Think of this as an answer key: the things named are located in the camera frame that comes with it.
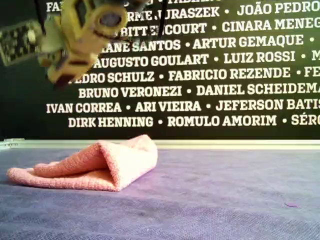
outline towel fold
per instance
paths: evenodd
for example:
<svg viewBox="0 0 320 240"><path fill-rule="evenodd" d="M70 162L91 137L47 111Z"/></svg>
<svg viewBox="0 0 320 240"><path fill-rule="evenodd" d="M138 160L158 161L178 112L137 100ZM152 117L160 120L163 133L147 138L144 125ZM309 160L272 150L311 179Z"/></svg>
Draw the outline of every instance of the towel fold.
<svg viewBox="0 0 320 240"><path fill-rule="evenodd" d="M119 192L154 169L157 159L156 144L140 135L121 144L101 140L62 161L10 168L7 176L32 187Z"/></svg>

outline table surface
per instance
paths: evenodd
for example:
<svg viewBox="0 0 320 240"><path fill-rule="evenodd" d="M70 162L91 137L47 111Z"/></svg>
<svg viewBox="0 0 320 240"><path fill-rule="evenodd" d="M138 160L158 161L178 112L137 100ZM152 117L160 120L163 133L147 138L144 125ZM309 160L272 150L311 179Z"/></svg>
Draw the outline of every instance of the table surface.
<svg viewBox="0 0 320 240"><path fill-rule="evenodd" d="M121 192L7 179L76 151L0 151L0 240L320 240L319 150L159 150Z"/></svg>

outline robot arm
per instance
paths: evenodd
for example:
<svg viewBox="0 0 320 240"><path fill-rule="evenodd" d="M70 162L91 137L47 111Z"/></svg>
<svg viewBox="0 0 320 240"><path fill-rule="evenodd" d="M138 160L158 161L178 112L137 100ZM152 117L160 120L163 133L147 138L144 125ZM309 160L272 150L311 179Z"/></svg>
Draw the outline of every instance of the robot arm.
<svg viewBox="0 0 320 240"><path fill-rule="evenodd" d="M129 7L140 12L147 1L131 0ZM64 0L60 15L47 16L45 33L38 21L4 28L0 31L3 62L9 66L37 56L56 87L74 82L91 69L110 41L128 41L117 37L128 22L124 5L124 0ZM159 36L164 17L162 14Z"/></svg>

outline pink towel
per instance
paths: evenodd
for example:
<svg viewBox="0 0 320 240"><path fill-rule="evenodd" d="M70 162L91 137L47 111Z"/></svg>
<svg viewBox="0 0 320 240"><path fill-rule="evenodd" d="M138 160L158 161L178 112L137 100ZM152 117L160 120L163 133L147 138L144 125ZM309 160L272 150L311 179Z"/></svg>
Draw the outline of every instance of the pink towel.
<svg viewBox="0 0 320 240"><path fill-rule="evenodd" d="M98 141L62 161L10 168L7 175L33 187L119 192L154 169L157 159L157 146L141 135L121 144Z"/></svg>

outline white strip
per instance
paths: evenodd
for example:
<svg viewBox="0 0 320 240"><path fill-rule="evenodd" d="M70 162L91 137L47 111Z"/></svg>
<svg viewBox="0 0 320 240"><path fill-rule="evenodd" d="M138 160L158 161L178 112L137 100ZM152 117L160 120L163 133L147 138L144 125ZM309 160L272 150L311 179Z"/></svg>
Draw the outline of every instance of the white strip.
<svg viewBox="0 0 320 240"><path fill-rule="evenodd" d="M96 140L9 139L0 142L0 146L20 149L82 149L95 142ZM320 140L155 140L155 143L159 149L320 150Z"/></svg>

